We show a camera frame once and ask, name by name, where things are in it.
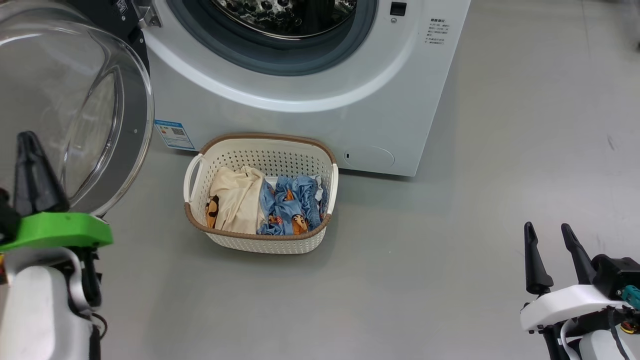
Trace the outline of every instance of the washing machine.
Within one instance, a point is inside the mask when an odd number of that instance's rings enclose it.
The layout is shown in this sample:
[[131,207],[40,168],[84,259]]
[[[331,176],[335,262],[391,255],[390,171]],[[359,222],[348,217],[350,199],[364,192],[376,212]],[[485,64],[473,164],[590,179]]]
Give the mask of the washing machine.
[[153,0],[139,11],[167,146],[225,133],[325,143],[414,176],[470,0]]

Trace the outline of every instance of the wire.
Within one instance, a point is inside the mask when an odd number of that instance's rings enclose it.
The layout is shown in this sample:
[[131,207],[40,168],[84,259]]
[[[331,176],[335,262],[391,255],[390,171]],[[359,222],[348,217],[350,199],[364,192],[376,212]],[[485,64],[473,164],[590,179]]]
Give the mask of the wire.
[[627,355],[627,352],[625,351],[625,348],[622,346],[622,342],[620,341],[620,337],[618,336],[618,330],[616,329],[616,324],[613,321],[613,314],[615,312],[615,308],[610,308],[609,309],[609,327],[611,328],[611,336],[613,336],[613,340],[616,341],[616,346],[618,347],[618,351],[620,351],[620,355],[622,355],[622,357],[625,358],[625,360],[629,360],[629,356]]
[[100,334],[100,340],[102,340],[104,335],[107,333],[107,329],[109,328],[107,326],[107,320],[105,318],[103,318],[102,315],[97,314],[97,313],[92,313],[92,316],[95,317],[96,319],[102,321],[102,324],[104,325],[104,331],[102,332],[102,334]]

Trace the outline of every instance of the basket handle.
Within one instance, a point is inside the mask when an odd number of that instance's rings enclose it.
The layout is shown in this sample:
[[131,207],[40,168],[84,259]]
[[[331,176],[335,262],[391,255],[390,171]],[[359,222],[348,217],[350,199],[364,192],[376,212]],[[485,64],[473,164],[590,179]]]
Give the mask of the basket handle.
[[[184,196],[184,202],[193,201],[193,197],[195,196],[194,194],[195,189],[189,189],[189,186],[191,184],[191,177],[193,176],[193,169],[196,167],[196,165],[201,163],[203,160],[204,160],[204,155],[202,154],[196,155],[191,160],[191,163],[189,163],[189,166],[187,167],[187,172],[184,173],[184,183],[182,184],[182,195]],[[201,170],[202,170],[202,167],[198,169],[198,176],[200,176]]]
[[331,174],[331,192],[329,193],[329,206],[326,213],[331,215],[335,206],[335,198],[338,195],[338,164],[333,164],[333,173]]

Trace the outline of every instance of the teal connector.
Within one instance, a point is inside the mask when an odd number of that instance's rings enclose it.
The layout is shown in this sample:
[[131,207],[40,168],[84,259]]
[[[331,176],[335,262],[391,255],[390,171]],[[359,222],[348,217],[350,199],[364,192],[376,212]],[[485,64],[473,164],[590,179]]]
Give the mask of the teal connector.
[[625,286],[622,291],[622,300],[629,303],[636,310],[640,310],[640,290],[633,285]]

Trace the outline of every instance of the laundry basket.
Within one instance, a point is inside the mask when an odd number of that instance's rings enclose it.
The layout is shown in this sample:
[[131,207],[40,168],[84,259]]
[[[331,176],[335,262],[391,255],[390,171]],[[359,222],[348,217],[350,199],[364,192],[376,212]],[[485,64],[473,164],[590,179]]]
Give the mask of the laundry basket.
[[[189,189],[193,172],[200,164]],[[320,175],[329,192],[321,225],[301,235],[272,236],[233,233],[206,226],[205,205],[211,183],[221,167],[254,167],[266,176]],[[331,150],[315,140],[271,134],[233,134],[211,140],[187,168],[184,176],[184,210],[189,221],[213,241],[231,249],[266,254],[303,254],[315,249],[331,220],[338,190],[338,166]]]

